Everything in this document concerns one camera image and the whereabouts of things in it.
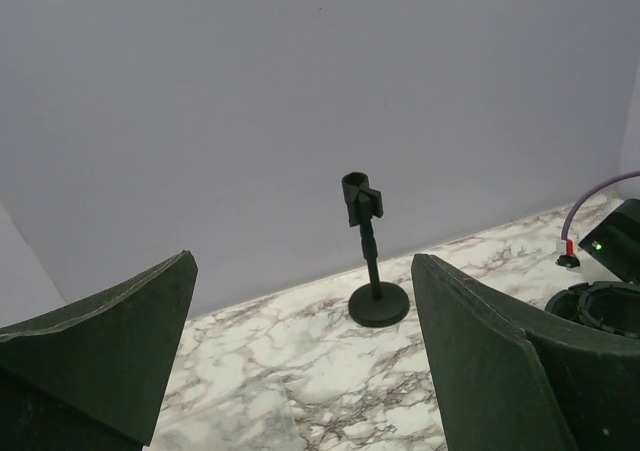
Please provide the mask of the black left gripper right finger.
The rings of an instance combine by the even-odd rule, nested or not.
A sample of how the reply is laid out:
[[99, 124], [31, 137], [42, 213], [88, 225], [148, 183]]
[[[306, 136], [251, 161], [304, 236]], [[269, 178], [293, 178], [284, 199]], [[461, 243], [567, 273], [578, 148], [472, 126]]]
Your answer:
[[639, 289], [577, 285], [539, 309], [427, 254], [416, 308], [452, 450], [635, 450]]

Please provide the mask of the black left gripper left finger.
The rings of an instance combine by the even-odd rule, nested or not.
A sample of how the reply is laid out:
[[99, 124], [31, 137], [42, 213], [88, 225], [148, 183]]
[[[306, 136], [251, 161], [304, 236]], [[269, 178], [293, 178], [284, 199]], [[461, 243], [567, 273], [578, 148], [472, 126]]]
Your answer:
[[2, 328], [2, 444], [150, 444], [197, 274], [183, 251]]

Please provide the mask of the black round-base microphone stand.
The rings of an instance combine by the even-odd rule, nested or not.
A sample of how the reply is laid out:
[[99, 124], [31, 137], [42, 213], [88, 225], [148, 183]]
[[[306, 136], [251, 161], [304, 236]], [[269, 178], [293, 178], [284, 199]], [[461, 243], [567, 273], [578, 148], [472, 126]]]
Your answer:
[[369, 282], [356, 289], [348, 302], [350, 317], [367, 328], [389, 327], [409, 312], [407, 293], [397, 284], [383, 282], [378, 268], [378, 247], [372, 220], [384, 214], [381, 192], [370, 187], [369, 178], [352, 172], [341, 180], [350, 227], [358, 227]]

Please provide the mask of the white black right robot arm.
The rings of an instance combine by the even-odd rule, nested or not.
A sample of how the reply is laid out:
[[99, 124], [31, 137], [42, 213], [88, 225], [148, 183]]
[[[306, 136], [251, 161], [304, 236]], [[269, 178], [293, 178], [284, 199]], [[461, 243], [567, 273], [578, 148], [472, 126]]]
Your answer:
[[592, 280], [555, 294], [545, 311], [607, 334], [639, 338], [639, 213], [615, 210], [579, 243]]

